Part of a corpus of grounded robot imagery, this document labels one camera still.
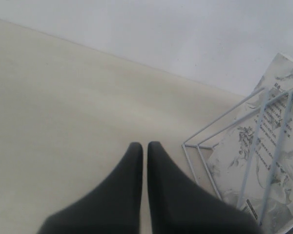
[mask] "paper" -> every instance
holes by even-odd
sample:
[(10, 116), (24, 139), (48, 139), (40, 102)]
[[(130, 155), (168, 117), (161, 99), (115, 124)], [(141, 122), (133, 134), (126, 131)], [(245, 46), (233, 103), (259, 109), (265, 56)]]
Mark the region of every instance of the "paper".
[[(270, 99), (293, 89), (293, 59), (277, 54), (255, 89), (261, 87), (269, 88)], [(237, 117), (259, 107), (263, 97), (264, 93), (260, 93), (243, 104)], [(241, 209), (255, 219), (260, 213), (286, 101), (287, 97), (283, 97), (266, 108), (251, 160)], [(258, 114), (229, 129), (207, 162), (222, 199), (233, 206), (237, 205), (240, 194)], [(293, 102), (284, 133), (262, 220), (262, 228), (267, 234), (285, 233), (293, 227)]]

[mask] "magazine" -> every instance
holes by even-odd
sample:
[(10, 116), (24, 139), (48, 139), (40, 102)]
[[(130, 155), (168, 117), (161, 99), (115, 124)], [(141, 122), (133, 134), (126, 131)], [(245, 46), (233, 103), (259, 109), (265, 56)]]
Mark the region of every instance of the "magazine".
[[(255, 90), (268, 87), (269, 99), (293, 89), (293, 59), (277, 54)], [(237, 118), (259, 107), (264, 93), (242, 105)], [(251, 167), (246, 181), (241, 210), (258, 219), (266, 180), (274, 156), (287, 97), (268, 105), (258, 133)], [(237, 206), (249, 159), (259, 112), (230, 128), (214, 147), (207, 165), (224, 202)], [(266, 234), (286, 233), (293, 228), (293, 98), (284, 129), (281, 153), (274, 171), (261, 227)]]

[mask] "white wall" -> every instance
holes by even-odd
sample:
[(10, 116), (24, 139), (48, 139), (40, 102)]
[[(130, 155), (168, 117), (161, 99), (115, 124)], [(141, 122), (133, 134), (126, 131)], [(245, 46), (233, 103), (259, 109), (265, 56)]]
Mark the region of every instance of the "white wall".
[(293, 57), (293, 0), (0, 0), (0, 19), (242, 95)]

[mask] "white wire rack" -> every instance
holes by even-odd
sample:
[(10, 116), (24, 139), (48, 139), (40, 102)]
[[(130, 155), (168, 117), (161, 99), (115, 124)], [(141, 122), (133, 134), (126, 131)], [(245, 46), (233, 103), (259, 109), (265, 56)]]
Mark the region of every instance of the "white wire rack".
[[(245, 103), (246, 101), (248, 101), (249, 99), (251, 99), (252, 97), (254, 97), (255, 95), (259, 94), (263, 92), (264, 93), (264, 97), (263, 100), (260, 104), (259, 107), (253, 109), (252, 111), (250, 111), (249, 113), (247, 113), (246, 115), (236, 119), (233, 123), (225, 126), (224, 128), (222, 128), (221, 130), (219, 130), (218, 132), (208, 136), (207, 138), (199, 141), (197, 144), (189, 144), (188, 142), (190, 140), (192, 140), (194, 137), (198, 136), (200, 133), (202, 133), (204, 130), (206, 130), (208, 127), (210, 127), (211, 125), (213, 125), (215, 122), (219, 121), (221, 118), (223, 118), (224, 116), (226, 116), (227, 114), (229, 114), (230, 112), (232, 112), (234, 109), (236, 109), (237, 107), (239, 107), (240, 105), (242, 105), (243, 103)], [(289, 91), (285, 91), (283, 93), (280, 93), (279, 95), (269, 99), (269, 89), (268, 88), (260, 88), (256, 91), (254, 91), (251, 95), (249, 95), (248, 97), (246, 97), (245, 99), (243, 99), (242, 101), (240, 101), (238, 104), (236, 104), (235, 106), (233, 106), (231, 109), (227, 110), (225, 113), (223, 113), (221, 116), (219, 116), (218, 118), (216, 118), (215, 120), (213, 120), (211, 123), (209, 123), (208, 125), (206, 125), (204, 128), (200, 129), (199, 131), (197, 131), (195, 134), (193, 134), (192, 136), (190, 136), (188, 139), (186, 139), (183, 144), (182, 144), (182, 148), (185, 152), (185, 156), (187, 158), (187, 161), (189, 163), (191, 172), (193, 174), (194, 180), (195, 182), (199, 185), (199, 180), (198, 180), (198, 176), (195, 173), (194, 167), (193, 167), (193, 163), (189, 157), (187, 148), (191, 147), (191, 148), (196, 148), (198, 151), (198, 154), (200, 156), (200, 159), (205, 167), (205, 170), (208, 174), (208, 177), (210, 179), (210, 182), (215, 190), (215, 193), (217, 194), (218, 198), (220, 200), (222, 200), (221, 195), (217, 189), (216, 183), (214, 182), (214, 179), (209, 171), (209, 168), (206, 164), (206, 161), (204, 159), (204, 156), (202, 154), (201, 149), (208, 149), (208, 150), (213, 150), (214, 146), (208, 147), (208, 146), (204, 146), (202, 145), (203, 143), (205, 143), (206, 141), (208, 141), (209, 139), (215, 137), (216, 135), (222, 133), (223, 131), (243, 122), (244, 120), (248, 119), (250, 116), (254, 115), (255, 113), (259, 112), (258, 114), (258, 120), (257, 120), (257, 124), (254, 130), (254, 135), (253, 135), (253, 140), (252, 140), (252, 144), (251, 144), (251, 148), (250, 148), (250, 153), (249, 153), (249, 157), (248, 157), (248, 161), (246, 164), (246, 170), (245, 170), (245, 174), (243, 177), (243, 182), (242, 182), (242, 186), (241, 186), (241, 190), (240, 190), (240, 194), (239, 194), (239, 198), (238, 198), (238, 202), (237, 202), (237, 208), (240, 208), (243, 205), (243, 197), (244, 197), (244, 191), (245, 191), (245, 187), (246, 187), (246, 182), (248, 179), (248, 175), (249, 175), (249, 171), (250, 171), (250, 167), (251, 167), (251, 161), (252, 161), (252, 156), (254, 154), (255, 151), (255, 147), (256, 147), (256, 142), (258, 140), (258, 133), (259, 133), (259, 129), (261, 127), (262, 124), (262, 120), (263, 120), (263, 116), (266, 110), (266, 107), (273, 104), (274, 102), (280, 100), (281, 98), (287, 98), (287, 103), (286, 103), (286, 108), (283, 114), (283, 120), (280, 126), (280, 130), (279, 130), (279, 135), (278, 135), (278, 139), (277, 139), (277, 143), (276, 143), (276, 148), (274, 151), (274, 155), (273, 155), (273, 160), (272, 160), (272, 164), (271, 164), (271, 168), (269, 170), (269, 174), (266, 178), (266, 188), (264, 191), (264, 196), (262, 199), (262, 204), (261, 204), (261, 210), (257, 219), (258, 224), (261, 223), (263, 215), (264, 215), (264, 211), (265, 211), (265, 207), (266, 207), (266, 202), (267, 202), (267, 198), (269, 195), (269, 191), (270, 191), (270, 186), (271, 186), (271, 181), (272, 181), (272, 177), (276, 168), (276, 163), (279, 159), (280, 156), (280, 151), (281, 151), (281, 146), (282, 146), (282, 142), (284, 140), (284, 135), (285, 135), (285, 127), (287, 124), (287, 120), (288, 120), (288, 114), (291, 108), (291, 103), (292, 103), (292, 97), (293, 97), (293, 89), (289, 90)]]

